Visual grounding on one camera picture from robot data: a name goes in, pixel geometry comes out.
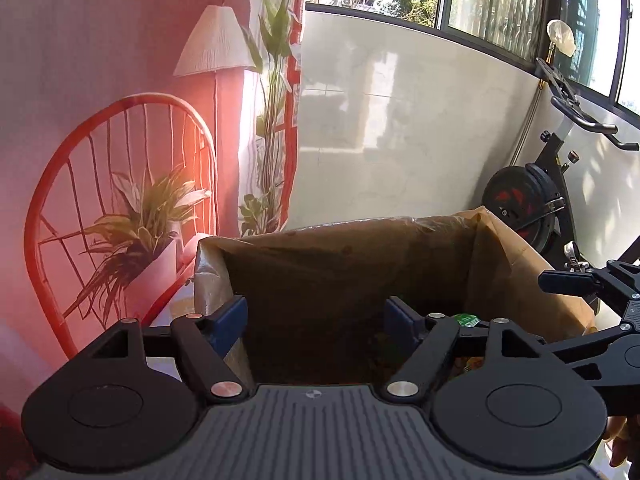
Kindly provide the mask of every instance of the flower pot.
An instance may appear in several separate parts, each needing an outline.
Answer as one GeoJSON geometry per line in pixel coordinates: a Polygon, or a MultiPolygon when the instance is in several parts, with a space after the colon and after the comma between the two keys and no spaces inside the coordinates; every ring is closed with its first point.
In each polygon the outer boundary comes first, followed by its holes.
{"type": "Polygon", "coordinates": [[[172,240],[148,267],[125,289],[127,317],[143,319],[146,312],[177,279],[175,270],[176,240],[172,240]]]}

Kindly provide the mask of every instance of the white wall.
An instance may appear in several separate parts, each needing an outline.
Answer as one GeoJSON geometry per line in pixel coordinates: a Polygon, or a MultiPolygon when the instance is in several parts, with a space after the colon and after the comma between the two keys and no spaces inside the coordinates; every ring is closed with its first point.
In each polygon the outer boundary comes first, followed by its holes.
{"type": "MultiPolygon", "coordinates": [[[[520,164],[532,162],[542,149],[539,133],[552,132],[562,114],[552,107],[548,90],[540,101],[520,164]]],[[[618,126],[622,142],[640,142],[640,131],[603,108],[581,99],[582,108],[603,123],[618,126]]],[[[564,174],[574,211],[580,250],[596,267],[618,258],[640,235],[640,152],[622,152],[600,134],[577,126],[560,151],[562,162],[574,150],[580,161],[564,174]]]]}
{"type": "Polygon", "coordinates": [[[302,59],[289,228],[478,205],[537,84],[457,43],[320,12],[302,59]]]}

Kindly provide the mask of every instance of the white lampshade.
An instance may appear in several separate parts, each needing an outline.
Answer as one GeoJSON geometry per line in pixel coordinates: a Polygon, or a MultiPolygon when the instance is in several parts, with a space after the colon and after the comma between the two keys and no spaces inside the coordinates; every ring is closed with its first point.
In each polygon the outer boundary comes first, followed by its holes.
{"type": "Polygon", "coordinates": [[[202,13],[182,50],[174,75],[252,68],[254,62],[231,7],[210,5],[202,13]]]}

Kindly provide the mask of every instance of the red chair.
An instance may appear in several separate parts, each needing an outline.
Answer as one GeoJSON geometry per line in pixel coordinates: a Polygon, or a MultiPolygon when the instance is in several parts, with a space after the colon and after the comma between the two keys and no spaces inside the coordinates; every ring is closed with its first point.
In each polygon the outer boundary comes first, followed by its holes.
{"type": "MultiPolygon", "coordinates": [[[[207,125],[190,104],[168,94],[120,99],[60,144],[31,199],[24,256],[40,305],[69,358],[118,318],[133,315],[151,323],[192,275],[196,235],[217,233],[216,184],[216,156],[207,125]],[[196,189],[212,193],[194,206],[196,218],[180,228],[184,245],[193,241],[177,261],[175,281],[150,304],[138,299],[130,305],[120,298],[105,319],[88,301],[70,308],[103,258],[88,252],[92,236],[85,229],[105,214],[123,213],[113,175],[124,174],[143,186],[180,165],[196,189]]],[[[98,306],[103,300],[97,299],[98,306]]]]}

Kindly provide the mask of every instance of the silver screw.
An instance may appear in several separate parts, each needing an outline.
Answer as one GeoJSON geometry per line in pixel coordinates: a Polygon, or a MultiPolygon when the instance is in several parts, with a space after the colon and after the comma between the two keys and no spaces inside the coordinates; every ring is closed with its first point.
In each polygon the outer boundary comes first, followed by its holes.
{"type": "Polygon", "coordinates": [[[395,397],[411,397],[418,393],[418,386],[409,381],[396,381],[386,387],[386,390],[395,397]]]}
{"type": "Polygon", "coordinates": [[[211,393],[217,397],[236,397],[242,393],[242,386],[233,381],[221,381],[211,387],[211,393]]]}

